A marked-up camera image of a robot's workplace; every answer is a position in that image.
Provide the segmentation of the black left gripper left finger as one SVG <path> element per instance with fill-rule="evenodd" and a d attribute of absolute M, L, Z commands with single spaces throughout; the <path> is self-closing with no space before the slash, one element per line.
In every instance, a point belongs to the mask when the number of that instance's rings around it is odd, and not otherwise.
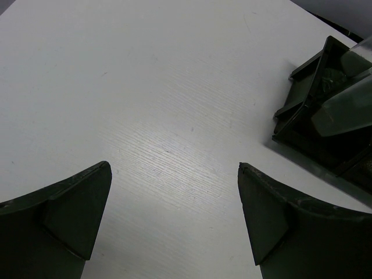
<path fill-rule="evenodd" d="M 112 171 L 101 161 L 1 203 L 1 278 L 81 278 L 105 210 Z"/>

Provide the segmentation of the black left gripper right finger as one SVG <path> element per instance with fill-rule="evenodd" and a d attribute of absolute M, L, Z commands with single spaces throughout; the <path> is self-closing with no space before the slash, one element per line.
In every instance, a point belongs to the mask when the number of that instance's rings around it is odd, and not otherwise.
<path fill-rule="evenodd" d="M 371 214 L 291 188 L 248 163 L 238 189 L 263 278 L 370 278 Z"/>

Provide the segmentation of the glass bottle with brown sauce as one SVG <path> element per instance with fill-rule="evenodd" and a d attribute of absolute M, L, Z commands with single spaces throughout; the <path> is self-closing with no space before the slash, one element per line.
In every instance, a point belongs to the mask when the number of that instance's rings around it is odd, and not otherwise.
<path fill-rule="evenodd" d="M 325 101 L 312 116 L 312 123 L 322 137 L 371 126 L 371 71 L 356 79 L 356 83 Z"/>

